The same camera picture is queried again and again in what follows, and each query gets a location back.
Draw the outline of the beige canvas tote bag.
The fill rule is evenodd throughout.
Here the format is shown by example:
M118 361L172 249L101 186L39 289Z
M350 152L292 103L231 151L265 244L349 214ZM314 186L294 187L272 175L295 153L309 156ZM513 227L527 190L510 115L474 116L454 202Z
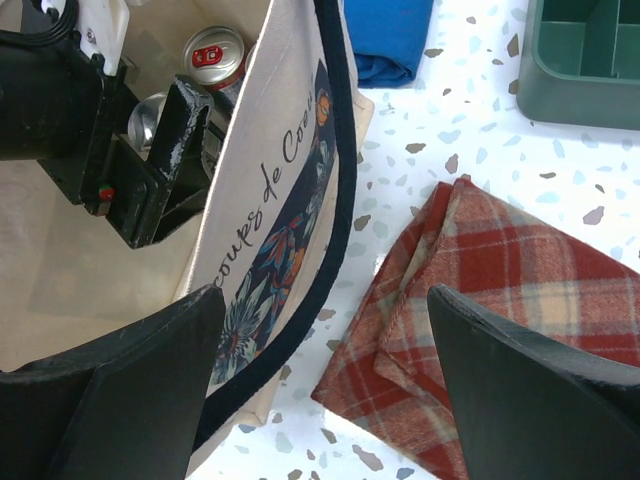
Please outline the beige canvas tote bag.
M1 48L64 35L62 24L46 29L57 12L35 2L2 3ZM120 63L134 107L191 77L183 51L197 31L227 26L244 40L241 81L211 91L191 77L214 102L206 203L167 238L132 249L36 161L1 158L1 375L218 288L225 315L186 477L235 424L265 421L281 368L327 298L372 105L357 90L339 1L125 2Z

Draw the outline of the black can foil top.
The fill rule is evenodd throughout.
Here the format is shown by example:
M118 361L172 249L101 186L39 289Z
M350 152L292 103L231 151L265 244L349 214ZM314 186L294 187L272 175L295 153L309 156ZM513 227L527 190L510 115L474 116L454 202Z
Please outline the black can foil top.
M132 110L127 123L127 135L137 152L151 148L166 99L166 92L158 92L140 101Z

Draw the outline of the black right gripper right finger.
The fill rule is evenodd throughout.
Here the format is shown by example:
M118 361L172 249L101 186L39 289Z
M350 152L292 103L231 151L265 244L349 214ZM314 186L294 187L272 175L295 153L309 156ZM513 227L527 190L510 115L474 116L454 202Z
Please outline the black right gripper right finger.
M472 479L636 479L639 370L438 285L430 323Z

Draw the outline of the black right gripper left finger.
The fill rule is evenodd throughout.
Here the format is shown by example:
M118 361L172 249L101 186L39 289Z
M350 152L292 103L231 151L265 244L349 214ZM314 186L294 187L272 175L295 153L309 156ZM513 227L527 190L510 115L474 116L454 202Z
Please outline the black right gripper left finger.
M4 479L182 479L225 315L205 286L1 375Z

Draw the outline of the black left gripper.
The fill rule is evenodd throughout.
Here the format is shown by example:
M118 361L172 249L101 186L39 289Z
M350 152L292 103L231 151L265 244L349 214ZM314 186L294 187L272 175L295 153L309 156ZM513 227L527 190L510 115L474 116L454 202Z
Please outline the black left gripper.
M34 160L64 197L105 218L132 249L163 240L199 214L211 180L202 167L212 96L187 75L174 77L148 161L128 144L137 102L126 66L103 71L76 34L28 49L1 48L1 158Z

